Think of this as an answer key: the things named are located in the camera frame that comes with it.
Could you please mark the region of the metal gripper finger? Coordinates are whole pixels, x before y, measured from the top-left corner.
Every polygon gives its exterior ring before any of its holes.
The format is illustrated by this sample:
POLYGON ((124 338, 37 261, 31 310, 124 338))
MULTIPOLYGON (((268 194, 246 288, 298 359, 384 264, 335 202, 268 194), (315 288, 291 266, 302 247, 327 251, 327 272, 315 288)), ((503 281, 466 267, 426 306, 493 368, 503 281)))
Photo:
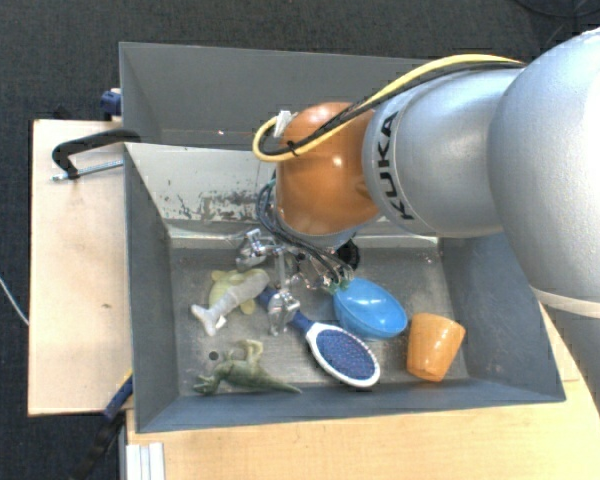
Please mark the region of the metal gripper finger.
POLYGON ((259 228, 254 228, 245 233, 238 246, 235 259, 239 272, 245 272, 261 265, 275 248, 275 240, 267 233, 263 234, 259 228))
POLYGON ((286 331, 300 308, 300 302, 288 290, 274 291, 267 302, 269 331, 273 336, 286 331))

